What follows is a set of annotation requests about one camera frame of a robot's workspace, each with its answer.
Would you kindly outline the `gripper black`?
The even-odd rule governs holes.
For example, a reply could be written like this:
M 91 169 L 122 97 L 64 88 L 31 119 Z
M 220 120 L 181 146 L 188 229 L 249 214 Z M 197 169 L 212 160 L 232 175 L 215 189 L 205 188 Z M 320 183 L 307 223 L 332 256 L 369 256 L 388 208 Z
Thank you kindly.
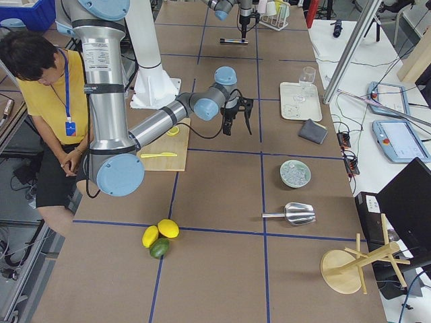
M 252 19 L 254 19 L 256 22 L 260 20 L 260 14 L 255 9 L 255 6 L 251 5 L 250 8 L 244 8 L 242 5 L 240 5 L 238 21 L 241 26 L 242 41 L 246 41 L 247 24 L 249 24 Z
M 222 132 L 224 135 L 230 136 L 232 134 L 232 125 L 234 122 L 235 114 L 238 112 L 244 113 L 245 125 L 249 135 L 252 135 L 250 117 L 253 109 L 253 99 L 243 96 L 239 89 L 235 89 L 230 93 L 229 101 L 220 108 L 220 113 L 224 114 Z

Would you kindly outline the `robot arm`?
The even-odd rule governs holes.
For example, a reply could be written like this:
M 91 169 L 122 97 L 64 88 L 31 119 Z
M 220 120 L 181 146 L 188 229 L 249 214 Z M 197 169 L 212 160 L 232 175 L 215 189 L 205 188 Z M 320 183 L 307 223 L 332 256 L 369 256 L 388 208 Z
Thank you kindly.
M 135 191 L 145 173 L 137 152 L 190 115 L 221 114 L 225 133 L 237 113 L 250 116 L 231 67 L 218 68 L 208 90 L 180 93 L 162 66 L 149 1 L 57 1 L 56 13 L 58 30 L 81 40 L 94 131 L 84 173 L 102 192 Z
M 240 39 L 220 38 L 220 44 L 247 45 L 247 33 L 253 29 L 260 20 L 261 14 L 257 11 L 256 1 L 252 0 L 202 0 L 215 16 L 224 21 L 235 5 L 238 6 L 237 28 L 241 33 Z

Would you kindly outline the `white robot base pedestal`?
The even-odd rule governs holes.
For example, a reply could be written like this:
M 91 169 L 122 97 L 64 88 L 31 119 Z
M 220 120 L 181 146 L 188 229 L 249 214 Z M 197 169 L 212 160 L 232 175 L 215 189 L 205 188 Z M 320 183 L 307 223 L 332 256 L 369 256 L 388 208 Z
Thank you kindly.
M 125 21 L 139 65 L 131 107 L 166 106 L 178 95 L 181 80 L 169 77 L 162 66 L 150 1 L 131 0 Z

